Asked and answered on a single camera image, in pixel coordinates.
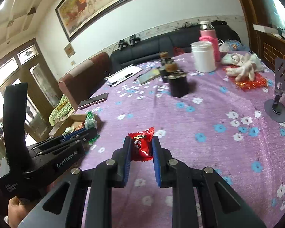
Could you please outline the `person's left hand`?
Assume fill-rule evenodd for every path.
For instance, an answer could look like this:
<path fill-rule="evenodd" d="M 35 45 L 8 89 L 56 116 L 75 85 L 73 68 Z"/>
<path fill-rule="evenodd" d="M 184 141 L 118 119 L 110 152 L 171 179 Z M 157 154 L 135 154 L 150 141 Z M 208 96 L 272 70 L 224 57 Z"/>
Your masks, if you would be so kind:
<path fill-rule="evenodd" d="M 10 227 L 17 228 L 20 222 L 27 216 L 27 214 L 38 204 L 37 201 L 29 202 L 28 204 L 21 204 L 18 197 L 9 200 L 8 205 L 8 224 Z"/>

